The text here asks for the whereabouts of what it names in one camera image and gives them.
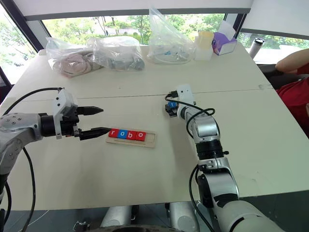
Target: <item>red shirt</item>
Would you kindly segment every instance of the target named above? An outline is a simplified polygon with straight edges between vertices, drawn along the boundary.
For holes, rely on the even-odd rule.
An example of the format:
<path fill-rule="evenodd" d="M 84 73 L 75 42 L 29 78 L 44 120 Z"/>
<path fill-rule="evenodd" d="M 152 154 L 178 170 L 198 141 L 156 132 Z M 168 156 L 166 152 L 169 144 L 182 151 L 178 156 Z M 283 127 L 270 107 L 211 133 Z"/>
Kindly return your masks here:
<path fill-rule="evenodd" d="M 297 74 L 309 74 L 309 64 L 299 68 Z M 306 104 L 309 103 L 309 77 L 284 85 L 277 93 L 309 138 L 309 117 L 306 111 Z"/>

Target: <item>blue object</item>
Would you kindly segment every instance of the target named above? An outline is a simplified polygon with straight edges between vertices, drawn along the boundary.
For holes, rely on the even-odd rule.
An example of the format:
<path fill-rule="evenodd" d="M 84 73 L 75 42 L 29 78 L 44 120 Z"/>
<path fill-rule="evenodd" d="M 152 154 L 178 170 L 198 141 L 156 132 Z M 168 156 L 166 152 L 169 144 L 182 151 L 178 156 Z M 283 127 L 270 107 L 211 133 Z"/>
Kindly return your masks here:
<path fill-rule="evenodd" d="M 168 102 L 168 106 L 171 108 L 171 109 L 174 109 L 174 108 L 177 108 L 177 103 L 175 102 Z"/>
<path fill-rule="evenodd" d="M 126 139 L 127 130 L 119 130 L 117 138 L 118 139 Z"/>

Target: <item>floor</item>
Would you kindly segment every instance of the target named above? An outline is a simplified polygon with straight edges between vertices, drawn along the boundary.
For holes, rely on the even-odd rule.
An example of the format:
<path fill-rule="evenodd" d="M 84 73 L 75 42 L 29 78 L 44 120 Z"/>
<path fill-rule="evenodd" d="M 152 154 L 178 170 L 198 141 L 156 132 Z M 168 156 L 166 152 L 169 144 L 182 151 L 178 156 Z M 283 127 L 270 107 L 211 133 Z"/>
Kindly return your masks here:
<path fill-rule="evenodd" d="M 276 222 L 286 232 L 307 232 L 309 224 L 309 191 L 245 198 Z M 210 219 L 207 209 L 200 210 Z M 90 222 L 98 228 L 107 208 L 35 211 L 28 232 L 71 232 L 76 221 Z M 20 232 L 28 211 L 12 211 L 4 232 Z M 208 232 L 201 219 L 200 231 Z M 164 204 L 140 205 L 136 224 L 170 226 Z"/>

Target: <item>white wall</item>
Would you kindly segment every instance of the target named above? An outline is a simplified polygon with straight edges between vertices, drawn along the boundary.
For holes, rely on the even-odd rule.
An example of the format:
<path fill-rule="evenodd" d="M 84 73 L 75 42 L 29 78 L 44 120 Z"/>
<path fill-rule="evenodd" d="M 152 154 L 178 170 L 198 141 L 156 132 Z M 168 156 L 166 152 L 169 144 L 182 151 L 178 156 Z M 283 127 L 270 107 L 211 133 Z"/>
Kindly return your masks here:
<path fill-rule="evenodd" d="M 54 13 L 169 8 L 250 8 L 253 0 L 14 0 L 24 16 Z"/>
<path fill-rule="evenodd" d="M 309 36 L 309 0 L 254 0 L 242 28 Z"/>

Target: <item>window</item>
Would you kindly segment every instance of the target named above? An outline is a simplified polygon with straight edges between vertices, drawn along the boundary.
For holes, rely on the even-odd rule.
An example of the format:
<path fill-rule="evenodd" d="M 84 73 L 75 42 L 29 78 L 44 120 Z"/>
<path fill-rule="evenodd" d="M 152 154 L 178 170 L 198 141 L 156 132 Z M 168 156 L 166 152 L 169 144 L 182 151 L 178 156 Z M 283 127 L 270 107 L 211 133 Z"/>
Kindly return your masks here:
<path fill-rule="evenodd" d="M 169 14 L 166 19 L 194 40 L 199 30 L 217 31 L 224 14 Z M 149 15 L 100 16 L 43 20 L 49 33 L 71 44 L 85 44 L 90 37 L 132 36 L 148 44 L 151 35 Z"/>
<path fill-rule="evenodd" d="M 250 46 L 256 37 L 265 40 L 262 48 L 254 58 L 254 61 L 259 64 L 275 64 L 293 52 L 309 48 L 309 40 L 273 35 L 241 32 L 238 35 L 237 40 L 244 45 L 247 51 L 249 51 Z"/>
<path fill-rule="evenodd" d="M 15 84 L 36 52 L 0 5 L 0 66 Z"/>

